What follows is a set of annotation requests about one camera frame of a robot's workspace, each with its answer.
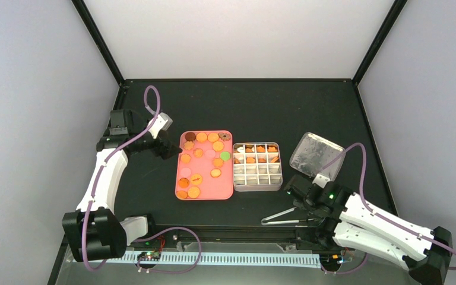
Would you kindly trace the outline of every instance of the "black corner post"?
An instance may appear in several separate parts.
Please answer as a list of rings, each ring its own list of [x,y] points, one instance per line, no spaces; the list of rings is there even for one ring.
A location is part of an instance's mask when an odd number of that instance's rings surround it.
[[[116,62],[113,59],[113,56],[109,52],[109,48],[107,48],[106,42],[104,42],[104,39],[102,38],[102,35],[100,34],[99,29],[95,25],[95,21],[91,17],[90,12],[88,11],[88,7],[86,6],[85,2],[83,0],[72,0],[72,3],[74,4],[74,7],[76,7],[76,10],[78,10],[78,13],[81,16],[81,19],[85,23],[85,26],[87,27],[88,32],[90,32],[90,35],[93,38],[93,41],[97,45],[97,48],[99,49],[100,53],[102,54],[102,57],[106,61],[106,64],[108,65],[109,69],[111,70],[111,73],[115,77],[116,82],[118,83],[119,86],[122,86],[125,79],[123,78],[123,75],[119,71],[118,66],[116,65]]]
[[[354,75],[354,77],[352,78],[352,83],[355,86],[359,85],[361,79],[363,79],[363,76],[365,76],[365,73],[368,70],[369,65],[375,58],[376,53],[382,46],[382,43],[389,34],[392,25],[394,25],[394,22],[396,22],[396,19],[400,15],[401,10],[403,10],[404,4],[406,4],[406,2],[407,0],[395,0],[392,4],[391,9],[389,10],[389,13],[387,13],[387,16],[385,16],[384,22],[382,23],[382,26],[380,26],[380,29],[378,30],[375,38],[373,39],[373,42],[371,43],[368,49],[368,52],[366,53],[365,57],[363,58],[363,61],[359,65],[356,71],[356,75]]]

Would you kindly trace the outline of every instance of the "perforated metal strip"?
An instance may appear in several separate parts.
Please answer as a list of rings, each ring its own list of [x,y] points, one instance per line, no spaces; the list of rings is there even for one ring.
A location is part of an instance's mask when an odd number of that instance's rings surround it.
[[[107,263],[137,263],[142,251],[126,251],[122,258],[108,259]],[[162,252],[159,261],[142,260],[141,264],[183,264],[191,265],[197,252]],[[244,266],[287,266],[320,268],[317,254],[247,254],[226,252],[203,252],[198,265],[244,265]]]

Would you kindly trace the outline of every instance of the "white wall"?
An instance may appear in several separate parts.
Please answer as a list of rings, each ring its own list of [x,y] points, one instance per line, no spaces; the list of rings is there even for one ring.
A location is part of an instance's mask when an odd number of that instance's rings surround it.
[[[86,0],[125,78],[352,78],[393,0]]]
[[[46,284],[116,92],[71,1],[0,1],[0,284]]]
[[[401,216],[456,248],[456,1],[408,1],[360,92]]]

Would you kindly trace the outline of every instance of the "plastic container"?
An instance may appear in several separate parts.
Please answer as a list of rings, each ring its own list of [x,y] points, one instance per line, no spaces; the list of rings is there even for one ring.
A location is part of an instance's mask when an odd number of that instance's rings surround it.
[[[328,164],[344,150],[343,147],[326,140],[311,132],[306,132],[296,146],[289,164],[299,172],[314,177],[323,166]],[[335,180],[343,164],[344,157],[340,157],[321,174]]]
[[[188,131],[180,136],[179,146],[183,152],[178,158],[176,174],[175,194],[178,199],[225,200],[232,196],[232,141],[229,131]]]
[[[282,186],[280,147],[274,142],[233,145],[235,191],[277,191]]]

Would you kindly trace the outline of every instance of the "black work surface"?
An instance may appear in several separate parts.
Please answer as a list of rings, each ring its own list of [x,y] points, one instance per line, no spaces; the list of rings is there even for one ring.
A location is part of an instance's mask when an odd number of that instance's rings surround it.
[[[179,143],[185,131],[214,129],[229,130],[234,143],[276,142],[284,185],[298,173],[289,166],[289,159],[304,133],[312,132],[343,147],[363,143],[368,152],[366,198],[394,213],[362,107],[349,80],[126,80],[126,94],[116,107],[150,118],[143,103],[144,89],[150,84],[160,92],[162,111],[173,119],[169,135],[174,143]],[[149,97],[155,107],[152,91]],[[117,217],[152,214],[158,225],[261,226],[263,217],[293,206],[293,198],[282,190],[234,191],[227,200],[181,201],[174,193],[177,164],[177,157],[163,161],[150,151],[132,156],[116,196]],[[361,164],[361,151],[351,151],[336,181],[358,192]]]

